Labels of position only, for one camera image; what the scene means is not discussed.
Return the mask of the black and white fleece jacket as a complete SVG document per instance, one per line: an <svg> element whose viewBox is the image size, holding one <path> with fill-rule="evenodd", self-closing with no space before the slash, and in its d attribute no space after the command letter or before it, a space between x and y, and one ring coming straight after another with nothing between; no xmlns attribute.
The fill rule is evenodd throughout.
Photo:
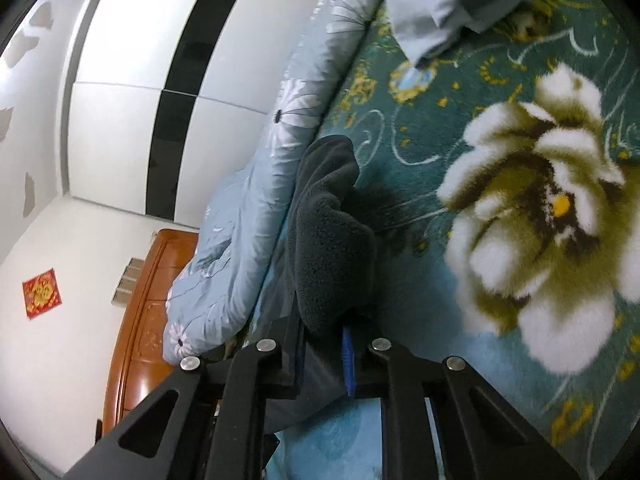
<svg viewBox="0 0 640 480"><path fill-rule="evenodd" d="M326 136L299 163L273 279L262 292L257 331L297 310L305 332L302 383L293 400L270 400L268 434L296 426L356 389L357 348L371 333L376 240L350 212L359 166L352 141Z"/></svg>

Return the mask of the orange wooden headboard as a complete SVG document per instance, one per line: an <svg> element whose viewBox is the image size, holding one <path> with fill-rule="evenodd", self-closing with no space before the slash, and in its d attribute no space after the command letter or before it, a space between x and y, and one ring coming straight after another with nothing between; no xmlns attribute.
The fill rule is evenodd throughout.
<svg viewBox="0 0 640 480"><path fill-rule="evenodd" d="M122 317L106 383L102 432L110 432L174 370L163 359L165 301L194 255L195 233L162 229L144 259Z"/></svg>

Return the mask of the light blue floral quilt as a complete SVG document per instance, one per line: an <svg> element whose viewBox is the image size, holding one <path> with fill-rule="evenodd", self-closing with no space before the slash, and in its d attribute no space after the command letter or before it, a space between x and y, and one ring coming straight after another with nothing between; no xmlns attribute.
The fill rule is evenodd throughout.
<svg viewBox="0 0 640 480"><path fill-rule="evenodd" d="M298 164L317 134L381 0L319 0L288 58L250 162L210 199L191 260L165 301L162 357L215 349L252 316L290 206Z"/></svg>

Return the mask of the floral teal plush blanket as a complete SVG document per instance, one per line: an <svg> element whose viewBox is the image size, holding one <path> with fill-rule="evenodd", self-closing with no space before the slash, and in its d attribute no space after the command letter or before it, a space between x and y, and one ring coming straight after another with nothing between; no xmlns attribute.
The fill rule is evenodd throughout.
<svg viewBox="0 0 640 480"><path fill-rule="evenodd" d="M639 420L639 43L532 0L412 65L378 8L320 127L378 241L363 321L467 360L584 479Z"/></svg>

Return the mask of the white black striped wardrobe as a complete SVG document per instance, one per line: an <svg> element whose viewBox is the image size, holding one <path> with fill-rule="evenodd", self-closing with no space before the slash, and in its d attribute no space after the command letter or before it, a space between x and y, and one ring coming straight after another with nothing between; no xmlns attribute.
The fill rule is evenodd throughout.
<svg viewBox="0 0 640 480"><path fill-rule="evenodd" d="M70 94L70 194L198 226L253 156L317 1L99 0Z"/></svg>

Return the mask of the white wall switch panel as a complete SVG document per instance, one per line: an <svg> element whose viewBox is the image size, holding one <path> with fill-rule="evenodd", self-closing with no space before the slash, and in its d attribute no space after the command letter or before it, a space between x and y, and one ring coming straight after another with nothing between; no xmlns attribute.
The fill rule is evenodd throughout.
<svg viewBox="0 0 640 480"><path fill-rule="evenodd" d="M126 265L122 276L120 277L112 297L114 306L126 308L134 294L137 281L142 274L144 261L138 258L131 258Z"/></svg>

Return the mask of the red paper wall decoration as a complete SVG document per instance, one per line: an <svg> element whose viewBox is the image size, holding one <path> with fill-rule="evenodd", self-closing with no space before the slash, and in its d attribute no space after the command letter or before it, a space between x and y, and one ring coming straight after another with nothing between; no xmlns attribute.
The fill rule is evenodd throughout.
<svg viewBox="0 0 640 480"><path fill-rule="evenodd" d="M30 320L62 304L53 269L23 282L22 287L26 315Z"/></svg>

